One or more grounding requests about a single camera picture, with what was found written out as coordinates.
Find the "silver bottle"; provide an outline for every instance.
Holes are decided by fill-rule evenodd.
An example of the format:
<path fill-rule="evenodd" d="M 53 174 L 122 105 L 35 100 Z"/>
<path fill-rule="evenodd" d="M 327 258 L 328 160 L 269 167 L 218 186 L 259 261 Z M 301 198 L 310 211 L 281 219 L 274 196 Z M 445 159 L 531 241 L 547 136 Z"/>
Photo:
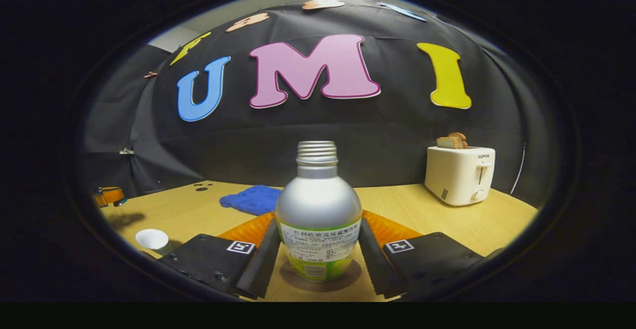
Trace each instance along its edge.
<path fill-rule="evenodd" d="M 360 200 L 338 176 L 333 141 L 298 143 L 298 176 L 279 195 L 276 220 L 294 271 L 311 281 L 341 277 L 351 264 Z"/>

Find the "letter m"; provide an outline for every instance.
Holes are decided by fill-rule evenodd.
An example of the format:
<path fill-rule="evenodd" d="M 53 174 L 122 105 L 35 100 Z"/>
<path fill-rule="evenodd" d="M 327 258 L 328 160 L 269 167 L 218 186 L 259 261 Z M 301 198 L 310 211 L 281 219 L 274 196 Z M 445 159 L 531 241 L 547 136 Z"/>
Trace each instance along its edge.
<path fill-rule="evenodd" d="M 361 35 L 330 35 L 318 42 L 308 57 L 284 42 L 266 44 L 250 55 L 256 60 L 254 108 L 282 104 L 287 93 L 278 87 L 278 75 L 300 98 L 312 95 L 318 77 L 327 68 L 327 83 L 320 90 L 329 98 L 369 98 L 380 94 L 380 85 L 369 77 L 360 50 Z"/>

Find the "paper cup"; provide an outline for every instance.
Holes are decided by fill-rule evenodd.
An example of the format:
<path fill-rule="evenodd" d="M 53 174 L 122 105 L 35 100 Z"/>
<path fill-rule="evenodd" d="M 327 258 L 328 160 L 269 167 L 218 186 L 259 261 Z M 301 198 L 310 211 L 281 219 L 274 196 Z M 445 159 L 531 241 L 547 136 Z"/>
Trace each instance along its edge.
<path fill-rule="evenodd" d="M 137 243 L 145 248 L 151 249 L 161 256 L 172 252 L 173 248 L 168 235 L 161 230 L 145 229 L 135 235 Z"/>

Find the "blue towel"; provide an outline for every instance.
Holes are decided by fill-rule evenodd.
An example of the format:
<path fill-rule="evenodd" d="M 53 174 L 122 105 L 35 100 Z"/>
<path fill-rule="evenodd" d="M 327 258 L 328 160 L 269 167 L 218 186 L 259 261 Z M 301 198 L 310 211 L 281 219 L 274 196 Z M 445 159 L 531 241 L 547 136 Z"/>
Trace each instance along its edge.
<path fill-rule="evenodd" d="M 219 202 L 223 207 L 234 207 L 241 212 L 260 216 L 276 209 L 279 194 L 279 189 L 256 185 L 237 194 L 221 197 Z"/>

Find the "white toaster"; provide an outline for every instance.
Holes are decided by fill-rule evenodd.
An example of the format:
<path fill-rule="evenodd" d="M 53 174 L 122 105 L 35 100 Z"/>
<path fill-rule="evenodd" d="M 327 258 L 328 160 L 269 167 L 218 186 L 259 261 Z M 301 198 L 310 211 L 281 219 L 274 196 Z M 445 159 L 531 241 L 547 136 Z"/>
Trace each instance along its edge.
<path fill-rule="evenodd" d="M 495 149 L 427 149 L 424 185 L 443 202 L 461 206 L 488 197 L 495 171 Z"/>

